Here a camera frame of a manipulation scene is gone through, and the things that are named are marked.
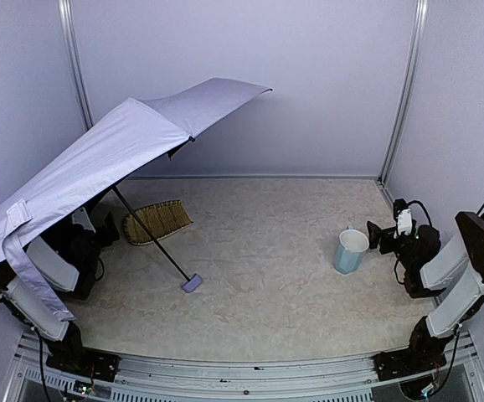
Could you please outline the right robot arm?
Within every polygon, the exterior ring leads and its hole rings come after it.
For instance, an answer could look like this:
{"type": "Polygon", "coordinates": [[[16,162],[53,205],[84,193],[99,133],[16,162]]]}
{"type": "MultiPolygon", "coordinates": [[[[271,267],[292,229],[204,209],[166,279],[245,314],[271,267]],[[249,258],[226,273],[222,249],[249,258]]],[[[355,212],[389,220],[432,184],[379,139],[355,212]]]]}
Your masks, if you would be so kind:
{"type": "Polygon", "coordinates": [[[444,366],[447,344],[484,303],[484,214],[461,211],[456,223],[458,232],[446,244],[438,230],[426,224],[399,236],[393,229],[368,224],[371,248],[396,255],[411,297],[445,297],[414,326],[407,348],[374,356],[381,381],[444,366]]]}

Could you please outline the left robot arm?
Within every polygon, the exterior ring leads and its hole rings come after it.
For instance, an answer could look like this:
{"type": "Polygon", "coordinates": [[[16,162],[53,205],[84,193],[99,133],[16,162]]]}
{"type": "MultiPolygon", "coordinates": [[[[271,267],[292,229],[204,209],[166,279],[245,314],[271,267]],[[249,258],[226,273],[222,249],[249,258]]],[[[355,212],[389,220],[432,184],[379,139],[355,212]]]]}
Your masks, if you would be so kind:
{"type": "MultiPolygon", "coordinates": [[[[85,301],[106,272],[101,250],[119,239],[113,214],[95,227],[86,209],[80,208],[32,240],[25,252],[53,290],[85,301]]],[[[0,272],[8,279],[0,281],[0,297],[17,319],[33,325],[39,333],[42,344],[49,350],[44,361],[50,368],[113,380],[119,363],[115,354],[85,348],[79,327],[53,317],[23,280],[11,275],[7,262],[0,263],[0,272]]]]}

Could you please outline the lilac folding umbrella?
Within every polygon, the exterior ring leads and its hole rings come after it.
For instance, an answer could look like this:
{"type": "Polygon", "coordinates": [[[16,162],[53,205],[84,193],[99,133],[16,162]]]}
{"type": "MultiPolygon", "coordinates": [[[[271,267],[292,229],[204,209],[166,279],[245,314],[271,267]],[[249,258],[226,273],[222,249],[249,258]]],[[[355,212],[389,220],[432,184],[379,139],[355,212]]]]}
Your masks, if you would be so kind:
{"type": "Polygon", "coordinates": [[[176,95],[123,101],[0,204],[0,263],[7,261],[55,318],[74,320],[23,247],[97,194],[196,139],[267,90],[213,78],[176,95]]]}

